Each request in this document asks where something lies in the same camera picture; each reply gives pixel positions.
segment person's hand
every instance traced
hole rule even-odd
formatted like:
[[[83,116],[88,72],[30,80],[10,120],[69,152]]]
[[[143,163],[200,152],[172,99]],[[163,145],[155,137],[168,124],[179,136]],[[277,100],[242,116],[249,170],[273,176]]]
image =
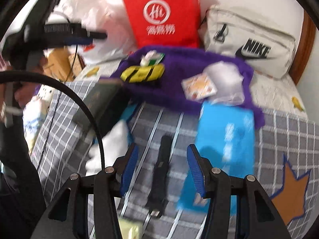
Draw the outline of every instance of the person's hand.
[[[33,72],[43,74],[43,66],[46,63],[47,63],[47,59],[42,58],[40,60],[39,66],[35,67],[33,69]],[[5,69],[4,71],[11,70],[11,69],[12,69],[11,67],[7,67],[7,69]],[[23,86],[14,93],[14,98],[19,103],[19,106],[23,109],[28,104],[28,102],[31,101],[34,95],[34,91],[39,84],[23,82],[22,85]],[[5,84],[1,84],[0,85],[0,107],[4,102],[4,91],[5,91]]]

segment purple fuzzy cloth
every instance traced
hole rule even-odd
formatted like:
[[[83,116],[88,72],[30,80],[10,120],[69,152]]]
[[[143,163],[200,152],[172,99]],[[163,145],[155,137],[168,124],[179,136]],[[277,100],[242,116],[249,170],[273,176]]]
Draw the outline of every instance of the purple fuzzy cloth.
[[[132,93],[132,98],[178,112],[198,114],[202,104],[189,101],[185,98],[181,86],[182,80],[202,73],[204,68],[210,64],[219,61],[231,62],[237,65],[240,74],[244,77],[242,85],[245,101],[240,107],[253,110],[256,129],[265,125],[264,114],[261,108],[258,108],[253,104],[250,95],[249,85],[254,70],[244,61],[237,58],[221,56],[219,54],[205,52],[201,49],[155,45],[145,46],[129,56],[127,60],[122,61],[119,68],[111,77],[119,78],[122,72],[128,67],[139,66],[142,55],[146,55],[150,50],[156,50],[159,53],[165,54],[162,61],[165,65],[165,72],[159,80],[160,86],[152,87],[147,85],[147,83],[125,83],[125,87]]]

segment plaid bedsheet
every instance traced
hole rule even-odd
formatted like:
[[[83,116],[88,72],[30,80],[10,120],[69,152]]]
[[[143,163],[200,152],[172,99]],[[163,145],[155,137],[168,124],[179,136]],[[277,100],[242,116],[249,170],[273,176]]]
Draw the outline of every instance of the plaid bedsheet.
[[[84,98],[93,87],[92,82],[73,82],[68,86]],[[85,162],[92,137],[84,136],[71,122],[78,109],[74,102],[62,95],[58,111],[48,137],[47,150],[39,163],[48,127],[57,100],[54,95],[48,117],[41,128],[32,153],[32,161],[39,164],[39,176],[45,199],[52,200],[61,185],[72,173],[85,175]],[[319,182],[319,127],[288,113],[264,110],[266,126],[256,132],[255,171],[266,192],[271,195],[282,186],[283,155],[285,154],[297,176],[311,169],[306,192],[306,213],[289,223],[292,239],[301,238],[309,221]],[[205,215],[176,210],[184,179],[188,172],[186,147],[194,143],[198,116],[171,112],[160,107],[142,104],[129,123],[129,128],[139,146],[139,160],[131,187],[121,200],[118,214],[143,223],[143,239],[195,239],[200,238]],[[144,208],[151,189],[152,170],[157,160],[160,139],[164,134],[173,136],[173,150],[168,173],[168,204],[160,219],[153,219]],[[89,198],[89,231],[94,234],[93,199]],[[229,223],[229,238],[234,237],[236,217]]]

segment dark notebook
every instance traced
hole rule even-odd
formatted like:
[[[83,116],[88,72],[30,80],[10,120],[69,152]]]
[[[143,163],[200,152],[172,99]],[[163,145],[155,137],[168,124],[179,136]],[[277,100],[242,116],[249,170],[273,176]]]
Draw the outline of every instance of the dark notebook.
[[[130,100],[119,79],[98,81],[83,100],[91,111],[101,136],[104,137],[119,121]],[[92,126],[81,109],[75,113],[72,121],[88,132]]]

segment nike swoosh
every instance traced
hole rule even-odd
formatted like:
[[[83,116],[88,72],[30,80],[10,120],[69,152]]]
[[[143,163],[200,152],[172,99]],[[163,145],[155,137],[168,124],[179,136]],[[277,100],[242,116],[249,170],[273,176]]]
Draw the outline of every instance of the nike swoosh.
[[[235,54],[236,57],[242,58],[242,59],[244,59],[244,60],[250,60],[250,59],[267,59],[267,57],[265,57],[265,56],[255,56],[255,57],[245,56],[245,55],[242,54],[242,48],[243,48],[243,47],[244,47],[244,46],[240,47],[240,48],[236,51],[236,54]]]

